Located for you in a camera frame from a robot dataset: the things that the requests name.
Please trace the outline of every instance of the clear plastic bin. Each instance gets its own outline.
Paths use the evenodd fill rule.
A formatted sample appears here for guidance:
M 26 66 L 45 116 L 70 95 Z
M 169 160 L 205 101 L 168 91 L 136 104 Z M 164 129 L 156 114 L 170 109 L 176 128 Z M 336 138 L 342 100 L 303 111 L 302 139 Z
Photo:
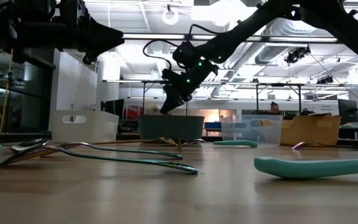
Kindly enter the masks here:
M 223 141 L 249 140 L 280 145 L 282 115 L 242 115 L 222 119 Z

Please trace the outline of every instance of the table surface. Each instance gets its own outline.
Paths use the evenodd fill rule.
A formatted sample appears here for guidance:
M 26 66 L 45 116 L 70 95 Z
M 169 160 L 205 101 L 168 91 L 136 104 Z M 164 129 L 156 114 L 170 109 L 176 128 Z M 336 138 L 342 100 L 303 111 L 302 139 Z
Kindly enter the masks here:
M 115 146 L 138 149 L 139 145 Z M 175 152 L 174 147 L 141 149 Z M 165 159 L 138 154 L 73 151 L 99 156 Z M 198 175 L 142 164 L 61 153 L 0 168 L 0 223 L 357 223 L 358 174 L 308 181 L 255 170 L 255 156 L 358 159 L 358 151 L 260 146 L 184 148 L 182 163 Z M 0 162 L 11 155 L 0 152 Z

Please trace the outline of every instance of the metal pole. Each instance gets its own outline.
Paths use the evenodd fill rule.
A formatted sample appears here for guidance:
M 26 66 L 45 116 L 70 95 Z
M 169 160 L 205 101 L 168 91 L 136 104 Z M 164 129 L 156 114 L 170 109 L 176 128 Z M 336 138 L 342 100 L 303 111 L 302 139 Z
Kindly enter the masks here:
M 301 86 L 298 85 L 298 97 L 299 97 L 299 114 L 302 113 L 302 99 L 301 99 Z
M 256 114 L 259 114 L 259 91 L 258 91 L 259 85 L 256 85 Z
M 146 82 L 143 82 L 143 102 L 142 102 L 143 114 L 144 114 L 144 95 L 145 94 L 146 94 Z

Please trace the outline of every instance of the person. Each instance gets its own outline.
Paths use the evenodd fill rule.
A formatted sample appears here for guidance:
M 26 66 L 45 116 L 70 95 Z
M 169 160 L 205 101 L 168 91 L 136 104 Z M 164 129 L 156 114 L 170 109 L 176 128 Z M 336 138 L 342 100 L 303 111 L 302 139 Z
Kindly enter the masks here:
M 278 106 L 278 104 L 272 102 L 270 104 L 270 112 L 271 112 L 271 114 L 274 114 L 274 115 L 280 115 L 281 112 L 280 112 L 280 107 Z

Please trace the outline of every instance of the ceiling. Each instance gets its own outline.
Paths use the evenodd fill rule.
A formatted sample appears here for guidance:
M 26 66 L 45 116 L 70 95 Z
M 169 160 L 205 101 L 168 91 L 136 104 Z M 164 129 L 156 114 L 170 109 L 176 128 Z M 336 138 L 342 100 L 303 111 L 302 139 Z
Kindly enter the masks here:
M 210 0 L 210 2 L 215 2 L 211 7 L 194 6 L 194 2 L 201 1 L 85 0 L 89 13 L 97 22 L 121 30 L 125 34 L 187 34 L 188 29 L 194 23 L 215 32 L 224 32 L 232 28 L 231 22 L 226 26 L 217 26 L 221 25 L 219 24 L 222 23 L 220 21 L 224 21 L 224 19 L 229 21 L 243 20 L 247 15 L 255 11 L 254 6 L 262 2 L 262 0 Z M 169 25 L 163 21 L 163 14 L 167 4 L 170 5 L 173 11 L 178 11 L 178 21 L 174 25 Z M 173 12 L 168 12 L 167 18 L 171 19 L 172 14 Z M 266 34 L 267 32 L 270 32 L 269 26 L 261 34 Z M 207 33 L 199 29 L 193 29 L 193 34 Z M 308 33 L 301 34 L 313 37 L 330 36 L 329 33 L 321 29 L 311 29 Z M 112 49 L 121 58 L 121 77 L 123 79 L 151 79 L 152 71 L 164 68 L 163 61 L 158 62 L 158 60 L 148 58 L 142 54 L 142 49 L 147 42 L 148 40 L 126 40 L 125 44 Z M 193 42 L 195 45 L 203 43 L 205 42 Z M 249 57 L 252 53 L 252 48 L 255 48 L 256 44 L 258 43 L 246 43 L 237 48 L 235 52 L 237 56 L 229 58 L 230 63 L 226 62 L 219 65 L 224 70 L 222 69 L 217 77 L 211 75 L 207 80 L 250 82 L 253 78 L 258 78 L 259 82 L 267 83 L 315 83 L 319 77 L 327 74 L 326 70 L 329 70 L 330 74 L 337 78 L 336 83 L 345 83 L 348 82 L 349 70 L 358 65 L 358 55 L 345 45 L 310 44 L 311 54 L 314 58 L 310 55 L 306 56 L 298 63 L 291 65 L 290 68 L 283 65 L 282 61 L 288 51 L 293 50 L 294 47 L 284 48 L 284 51 L 280 51 L 280 54 L 277 54 L 268 64 L 255 66 L 254 60 L 250 60 Z M 172 51 L 167 50 L 168 46 L 152 44 L 148 49 L 148 53 L 153 52 L 153 49 L 157 49 L 156 51 L 165 49 L 162 51 L 162 56 L 173 62 L 174 70 L 180 69 L 172 60 Z

